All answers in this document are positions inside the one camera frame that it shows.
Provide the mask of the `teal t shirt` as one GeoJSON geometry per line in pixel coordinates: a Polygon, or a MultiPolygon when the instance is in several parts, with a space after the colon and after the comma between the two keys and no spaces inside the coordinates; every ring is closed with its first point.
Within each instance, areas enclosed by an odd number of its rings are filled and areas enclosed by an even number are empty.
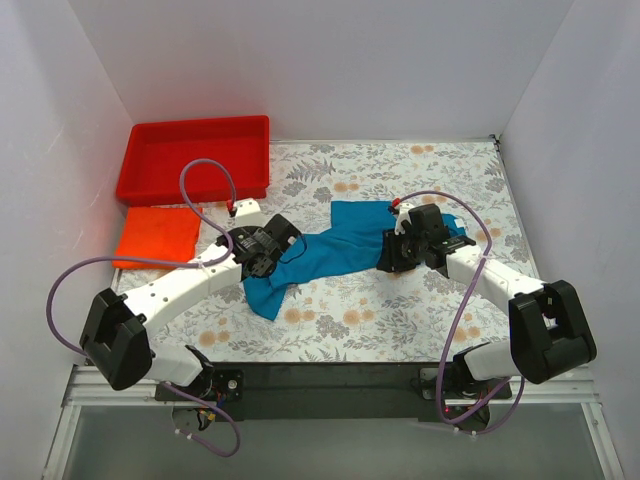
{"type": "Polygon", "coordinates": [[[297,240],[266,278],[244,281],[253,313],[275,320],[291,285],[373,269],[383,249],[383,232],[395,228],[388,201],[333,201],[330,228],[297,240]]]}

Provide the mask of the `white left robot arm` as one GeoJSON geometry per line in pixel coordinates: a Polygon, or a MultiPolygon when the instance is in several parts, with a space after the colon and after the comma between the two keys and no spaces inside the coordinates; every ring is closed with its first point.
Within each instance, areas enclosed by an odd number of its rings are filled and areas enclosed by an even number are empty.
{"type": "Polygon", "coordinates": [[[151,345],[176,317],[213,293],[247,278],[267,278],[301,237],[285,217],[264,226],[239,226],[193,260],[157,280],[117,294],[108,288],[91,304],[80,346],[115,391],[143,379],[168,381],[193,400],[213,388],[214,365],[196,347],[151,345]]]}

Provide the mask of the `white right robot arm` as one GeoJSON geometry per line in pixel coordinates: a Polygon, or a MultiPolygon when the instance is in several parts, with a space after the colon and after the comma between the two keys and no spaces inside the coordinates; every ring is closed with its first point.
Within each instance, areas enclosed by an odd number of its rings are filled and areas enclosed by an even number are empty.
{"type": "Polygon", "coordinates": [[[597,347],[576,289],[564,280],[544,282],[491,260],[464,234],[454,235],[434,204],[399,200],[390,212],[377,269],[403,273],[425,265],[463,284],[502,311],[509,337],[454,355],[436,378],[442,387],[475,397],[489,381],[519,376],[541,384],[597,356],[597,347]]]}

